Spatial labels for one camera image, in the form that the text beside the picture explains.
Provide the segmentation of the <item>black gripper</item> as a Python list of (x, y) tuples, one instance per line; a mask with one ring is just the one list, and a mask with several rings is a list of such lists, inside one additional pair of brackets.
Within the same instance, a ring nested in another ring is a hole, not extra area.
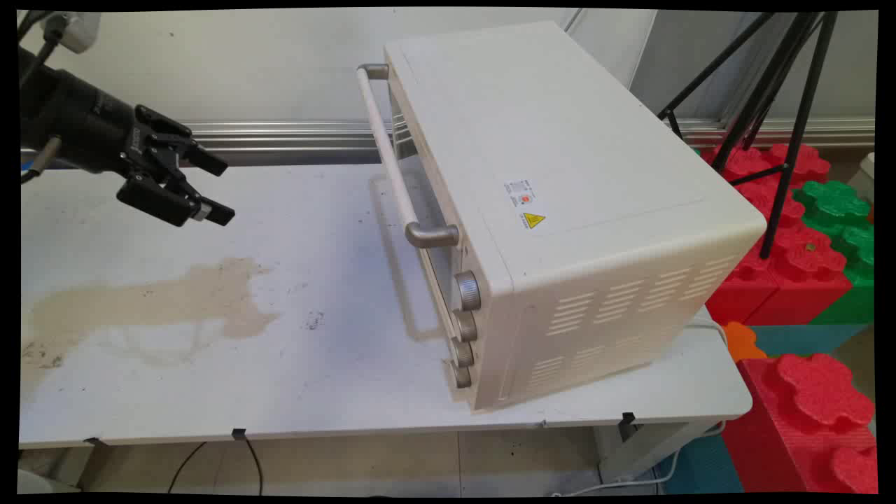
[[(176, 227), (191, 219), (226, 226), (236, 216), (233, 208), (201, 194), (181, 169), (182, 159), (214, 176), (228, 168), (190, 128), (20, 49), (20, 76), (26, 70), (31, 73), (20, 89), (20, 145), (35, 150), (36, 157), (25, 175), (40, 176), (56, 160), (92, 174), (114, 172), (125, 178), (116, 193), (119, 201)], [(132, 140), (141, 139), (139, 128), (145, 146), (177, 154), (128, 154)]]

